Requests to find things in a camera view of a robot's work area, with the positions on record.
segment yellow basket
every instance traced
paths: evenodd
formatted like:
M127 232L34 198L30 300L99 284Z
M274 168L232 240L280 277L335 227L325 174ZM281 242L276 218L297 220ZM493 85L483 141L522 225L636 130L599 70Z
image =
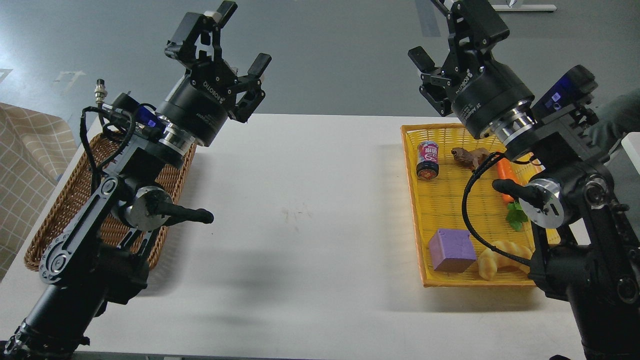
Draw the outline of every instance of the yellow basket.
M476 140L467 132L462 124L430 124L404 125L403 134L406 170L409 180L409 191L413 208L413 224L415 244L418 252L418 264L422 284L428 286L477 286L477 287L533 287L535 284L527 275L515 268L501 268L491 281L486 281L478 274L477 262L463 273L437 272L431 264L429 240L439 228L466 229L461 215L462 193L471 171L459 165L451 154L453 147L474 150L484 147L490 152L504 152L505 148L495 137ZM417 165L417 147L423 141L431 140L438 144L438 177L431 180L418 180L415 168ZM541 171L532 164L513 164L513 171L521 184L529 181L531 176ZM468 197L467 209L469 219L478 234L489 242L497 240L513 241L534 249L531 226L527 223L523 231L511 228L505 220L507 206L500 193L491 187L497 179L495 167L490 168L473 186ZM555 231L548 232L549 242L559 240ZM486 249L473 236L472 243L479 256Z

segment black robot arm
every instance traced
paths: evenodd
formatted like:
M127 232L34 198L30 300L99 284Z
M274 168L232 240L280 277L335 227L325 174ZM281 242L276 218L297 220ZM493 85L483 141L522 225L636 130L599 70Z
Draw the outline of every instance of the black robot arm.
M79 345L89 344L84 331L108 302L126 304L147 287L147 259L161 226L213 221L207 210L173 204L156 177L165 165L182 166L192 144L210 145L227 116L246 121L264 98L260 76L270 56L259 55L249 74L240 78L221 57L220 29L236 7L225 1L212 16L185 15L165 53L180 61L187 73L156 111L127 94L105 104L106 89L99 80L98 107L85 108L81 117L81 138L95 189L42 254L40 278L48 287L15 334L0 342L4 343L0 359L68 359ZM213 59L203 51L195 58L196 40L206 43L211 37ZM240 92L246 94L236 104ZM85 115L91 111L100 114L103 136L120 142L100 165L86 139ZM108 127L128 130L118 134L107 132ZM129 227L115 247L100 235L109 214ZM140 246L133 251L136 240Z
M165 55L184 65L186 73L158 112L198 134L196 140L205 146L211 144L227 117L247 122L265 97L260 77L270 55L260 53L247 75L240 77L222 58L220 33L236 8L234 2L224 1L214 13L185 14L164 49Z
M529 277L546 296L568 301L588 359L640 358L640 243L614 194L608 159L584 130L594 76L578 65L532 106L533 94L491 55L509 31L487 1L432 0L447 17L450 53L442 67L421 47L409 57L422 72L420 93L442 115L455 113L474 138L495 135L512 161L532 152L545 169L529 184L495 182L519 196L532 221ZM589 245L569 225L583 219ZM557 229L550 245L545 229Z

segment brown toy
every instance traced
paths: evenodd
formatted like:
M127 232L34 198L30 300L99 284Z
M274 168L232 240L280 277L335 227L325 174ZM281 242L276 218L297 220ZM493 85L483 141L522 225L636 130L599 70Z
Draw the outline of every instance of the brown toy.
M510 241L499 240L493 243L493 246L510 254L520 256L521 258L531 259L533 253L528 248L512 243ZM522 270L525 274L529 273L529 267L509 258L506 258L497 252L486 249L478 256L478 272L484 280L492 280L497 274L499 268L513 266Z
M451 149L451 154L453 154L454 160L462 166L475 170L489 156L489 150L479 147L476 150L467 151L461 147L454 147Z

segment woven basket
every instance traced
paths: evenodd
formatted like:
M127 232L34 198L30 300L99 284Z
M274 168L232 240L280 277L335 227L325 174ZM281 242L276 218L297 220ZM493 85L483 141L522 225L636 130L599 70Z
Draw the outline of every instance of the woven basket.
M102 134L94 137L90 142L95 161L97 163L107 158L116 150L118 144L113 143L102 136ZM173 199L173 203L177 204L180 199L180 193L186 180L187 172L191 166L196 145L192 145L184 156L184 164L180 169L171 165L165 165L164 169L158 175L156 182L160 184ZM35 237L29 244L26 254L24 255L24 264L28 269L37 271L44 250L48 244L62 233L64 228L69 224L71 219L82 208L87 199L89 199L91 189L91 172L89 169L89 161L86 154L83 154L74 168L71 176L62 191L58 195L56 202L53 204L49 214L40 226ZM122 241L127 234L129 228L123 223L117 221L111 215L107 217L100 228L101 238L104 243L116 246ZM167 227L163 226L158 234L156 244L149 255L149 267L153 269L160 258L160 252L166 239ZM132 247L135 252L140 247L142 237L136 240Z
M418 264L422 284L428 286L478 286L478 287L533 287L533 281L527 275L514 268L499 269L491 281L486 281L478 274L477 262L463 273L437 272L433 270L429 240L439 228L466 229L461 215L462 194L471 176L469 169L461 167L453 159L451 149L462 147L474 150L484 147L490 152L504 152L505 148L495 137L476 140L467 132L462 124L430 124L402 126L406 169L409 180L409 191L413 208L415 242L418 252ZM431 140L438 144L438 177L431 180L418 180L415 170L417 164L417 147L423 141ZM532 164L513 164L513 170L521 183L527 183L531 176L541 171ZM533 250L531 226L525 224L524 231L511 228L505 220L507 207L500 193L491 187L497 179L495 167L490 168L478 180L468 197L467 209L471 224L487 241L513 241ZM555 231L548 232L549 242L557 243ZM475 238L472 243L479 256L486 249Z

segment carrot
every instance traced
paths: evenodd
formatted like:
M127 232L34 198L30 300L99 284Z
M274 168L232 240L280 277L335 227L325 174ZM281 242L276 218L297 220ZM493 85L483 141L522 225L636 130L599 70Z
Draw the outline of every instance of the carrot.
M502 180L511 179L511 180L514 180L516 184L520 184L518 177L516 176L516 174L513 172L513 169L511 168L511 162L508 159L504 158L498 161L497 169L498 169L498 178ZM505 204L509 204L510 202L515 201L514 198L512 198L510 195L507 195L505 193L502 194L502 200L504 201Z

